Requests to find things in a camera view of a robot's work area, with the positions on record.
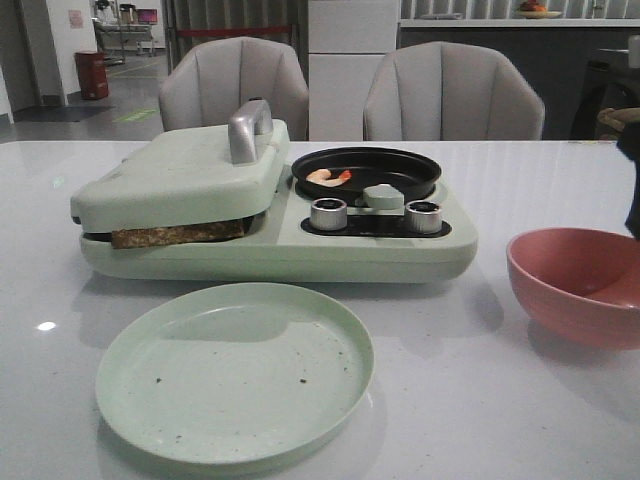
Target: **chair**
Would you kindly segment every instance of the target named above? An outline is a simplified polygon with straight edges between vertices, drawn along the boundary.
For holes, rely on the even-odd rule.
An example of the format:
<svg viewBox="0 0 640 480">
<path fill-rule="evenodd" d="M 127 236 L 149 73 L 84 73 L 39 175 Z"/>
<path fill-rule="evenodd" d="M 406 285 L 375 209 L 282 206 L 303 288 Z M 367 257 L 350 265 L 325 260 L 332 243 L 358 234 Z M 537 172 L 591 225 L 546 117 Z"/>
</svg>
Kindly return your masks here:
<svg viewBox="0 0 640 480">
<path fill-rule="evenodd" d="M 227 124 L 247 100 L 262 97 L 292 140 L 307 137 L 309 89 L 295 51 L 284 43 L 236 37 L 191 49 L 159 93 L 165 131 Z"/>
<path fill-rule="evenodd" d="M 431 42 L 382 59 L 364 107 L 364 139 L 538 140 L 544 104 L 502 53 Z"/>
</svg>

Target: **trash can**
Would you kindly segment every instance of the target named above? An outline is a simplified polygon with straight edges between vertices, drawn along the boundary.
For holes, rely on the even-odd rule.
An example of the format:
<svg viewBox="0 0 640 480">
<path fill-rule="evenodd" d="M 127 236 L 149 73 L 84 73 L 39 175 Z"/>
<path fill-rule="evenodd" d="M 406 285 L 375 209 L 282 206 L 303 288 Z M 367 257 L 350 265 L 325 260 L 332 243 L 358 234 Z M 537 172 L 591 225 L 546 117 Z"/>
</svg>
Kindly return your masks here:
<svg viewBox="0 0 640 480">
<path fill-rule="evenodd" d="M 98 100 L 109 95 L 107 71 L 102 52 L 76 52 L 80 94 L 84 100 Z"/>
</svg>

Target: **black pan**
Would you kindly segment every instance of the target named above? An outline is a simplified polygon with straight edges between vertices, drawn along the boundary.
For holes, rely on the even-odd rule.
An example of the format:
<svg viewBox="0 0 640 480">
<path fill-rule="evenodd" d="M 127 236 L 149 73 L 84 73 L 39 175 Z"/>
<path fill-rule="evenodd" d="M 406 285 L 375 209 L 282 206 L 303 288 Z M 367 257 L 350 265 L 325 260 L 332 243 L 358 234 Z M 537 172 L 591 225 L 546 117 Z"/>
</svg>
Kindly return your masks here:
<svg viewBox="0 0 640 480">
<path fill-rule="evenodd" d="M 326 187 L 308 181 L 307 175 L 320 168 L 332 171 L 333 177 L 351 170 L 351 179 L 338 187 Z M 427 197 L 442 170 L 423 155 L 381 147 L 341 147 L 300 157 L 291 167 L 298 188 L 312 198 L 332 197 L 360 205 L 362 191 L 388 183 L 410 202 Z"/>
</svg>

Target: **plate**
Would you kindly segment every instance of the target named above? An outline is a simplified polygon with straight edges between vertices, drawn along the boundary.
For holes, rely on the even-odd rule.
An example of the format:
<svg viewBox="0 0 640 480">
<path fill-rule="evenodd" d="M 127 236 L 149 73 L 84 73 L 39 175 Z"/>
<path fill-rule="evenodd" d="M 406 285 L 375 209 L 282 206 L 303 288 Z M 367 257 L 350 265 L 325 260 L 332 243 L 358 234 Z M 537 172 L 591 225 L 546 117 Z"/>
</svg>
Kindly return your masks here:
<svg viewBox="0 0 640 480">
<path fill-rule="evenodd" d="M 372 374 L 371 338 L 342 304 L 239 283 L 133 322 L 100 363 L 96 397 L 109 426 L 148 453 L 255 472 L 330 440 Z"/>
<path fill-rule="evenodd" d="M 516 14 L 524 18 L 556 18 L 562 15 L 562 12 L 546 11 L 546 12 L 527 12 L 522 10 L 516 10 Z"/>
</svg>

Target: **white table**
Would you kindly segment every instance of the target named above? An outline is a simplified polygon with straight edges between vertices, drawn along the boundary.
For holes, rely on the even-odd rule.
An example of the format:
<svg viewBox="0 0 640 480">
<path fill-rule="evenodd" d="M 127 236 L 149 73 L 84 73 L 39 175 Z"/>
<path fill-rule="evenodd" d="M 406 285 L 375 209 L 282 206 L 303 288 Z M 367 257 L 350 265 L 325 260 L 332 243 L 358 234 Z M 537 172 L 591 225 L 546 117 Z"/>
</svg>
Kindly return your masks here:
<svg viewBox="0 0 640 480">
<path fill-rule="evenodd" d="M 212 285 L 108 278 L 81 256 L 70 195 L 142 145 L 0 145 L 3 480 L 200 478 L 139 455 L 101 419 L 93 392 L 100 358 L 125 326 Z M 294 144 L 291 159 L 329 146 Z M 546 332 L 517 303 L 505 263 L 508 240 L 532 228 L 626 233 L 633 164 L 611 143 L 390 146 L 442 166 L 480 232 L 476 260 L 442 284 L 305 285 L 366 324 L 374 381 L 332 442 L 256 478 L 637 479 L 640 352 Z"/>
</svg>

